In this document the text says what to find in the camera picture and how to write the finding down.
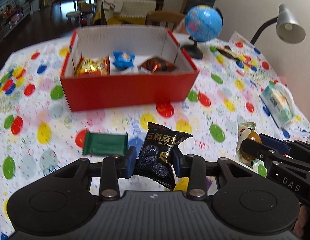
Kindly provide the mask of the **person's right hand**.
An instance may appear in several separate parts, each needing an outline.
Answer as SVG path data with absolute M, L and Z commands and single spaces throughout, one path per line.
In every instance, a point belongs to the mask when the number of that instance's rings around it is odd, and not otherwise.
M 308 208 L 305 205 L 301 205 L 299 208 L 299 214 L 297 217 L 297 220 L 295 222 L 295 226 L 293 229 L 293 233 L 299 237 L 302 238 L 304 235 L 304 227 L 306 225 L 306 223 L 309 220 L 309 213 L 308 213 Z

